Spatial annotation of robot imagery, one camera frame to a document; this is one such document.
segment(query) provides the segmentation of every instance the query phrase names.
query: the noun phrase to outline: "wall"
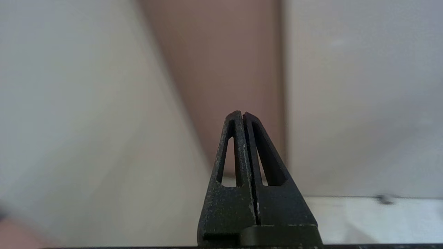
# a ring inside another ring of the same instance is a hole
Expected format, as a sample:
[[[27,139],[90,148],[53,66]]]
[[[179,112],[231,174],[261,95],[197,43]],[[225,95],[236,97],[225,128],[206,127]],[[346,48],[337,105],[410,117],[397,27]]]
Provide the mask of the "wall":
[[[0,37],[1,201],[68,245],[124,245],[140,217],[166,225],[130,245],[193,244],[208,167],[138,5],[2,1]],[[133,168],[144,171],[128,178]],[[123,181],[151,187],[122,200]],[[168,197],[177,209],[159,214]],[[107,222],[128,234],[82,233]]]
[[[306,195],[441,198],[441,1],[285,1],[288,155]]]
[[[284,158],[280,1],[142,3],[208,160],[235,110],[259,117]],[[232,152],[225,172],[234,173]]]

